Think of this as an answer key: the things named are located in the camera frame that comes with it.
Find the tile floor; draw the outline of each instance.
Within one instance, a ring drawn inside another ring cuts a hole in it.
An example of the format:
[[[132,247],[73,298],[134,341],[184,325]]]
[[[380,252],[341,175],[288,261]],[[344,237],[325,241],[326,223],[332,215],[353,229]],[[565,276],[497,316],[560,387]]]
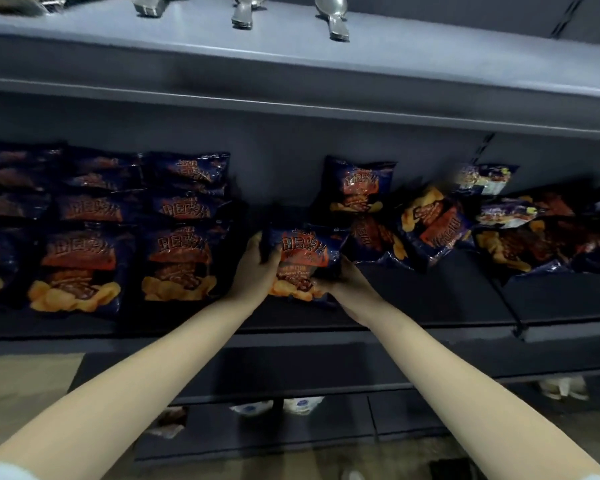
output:
[[[81,355],[0,357],[0,443],[64,395]],[[553,418],[600,462],[600,413]],[[289,452],[244,460],[217,460],[137,471],[127,452],[107,480],[338,480],[355,466],[368,480],[428,480],[432,460],[459,458],[453,438],[424,438],[378,445]]]

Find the upper shelf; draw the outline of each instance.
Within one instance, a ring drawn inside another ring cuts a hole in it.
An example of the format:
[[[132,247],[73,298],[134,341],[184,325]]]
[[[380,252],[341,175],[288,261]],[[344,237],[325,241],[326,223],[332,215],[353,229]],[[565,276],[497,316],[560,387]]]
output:
[[[130,0],[0,15],[0,91],[600,138],[600,47],[352,13],[329,40],[313,7]]]

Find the person's right arm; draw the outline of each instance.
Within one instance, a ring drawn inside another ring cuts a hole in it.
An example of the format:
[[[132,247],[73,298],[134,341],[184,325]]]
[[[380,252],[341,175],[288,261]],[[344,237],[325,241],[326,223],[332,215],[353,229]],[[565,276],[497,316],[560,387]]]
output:
[[[582,480],[600,465],[559,428],[385,302],[343,260],[341,282],[316,281],[367,326],[490,480]]]

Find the person's left hand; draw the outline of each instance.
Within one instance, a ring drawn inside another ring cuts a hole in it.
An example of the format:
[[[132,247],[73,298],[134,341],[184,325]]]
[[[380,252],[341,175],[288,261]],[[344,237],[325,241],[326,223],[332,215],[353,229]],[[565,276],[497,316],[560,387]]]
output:
[[[278,246],[270,252],[268,261],[262,262],[260,258],[261,240],[261,232],[250,238],[247,249],[238,263],[231,290],[226,295],[228,299],[236,299],[247,305],[251,311],[263,302],[271,290],[281,257],[281,250]]]

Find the bare arm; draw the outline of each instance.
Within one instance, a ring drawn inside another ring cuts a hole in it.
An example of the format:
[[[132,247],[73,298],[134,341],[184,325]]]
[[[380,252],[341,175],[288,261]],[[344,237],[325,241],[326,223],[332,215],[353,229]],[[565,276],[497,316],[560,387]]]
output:
[[[491,480],[582,480],[600,465],[555,425],[389,305],[350,262],[316,282],[368,326]]]
[[[40,480],[96,480],[111,468],[266,297],[280,262],[254,236],[227,297],[60,399],[0,446]]]

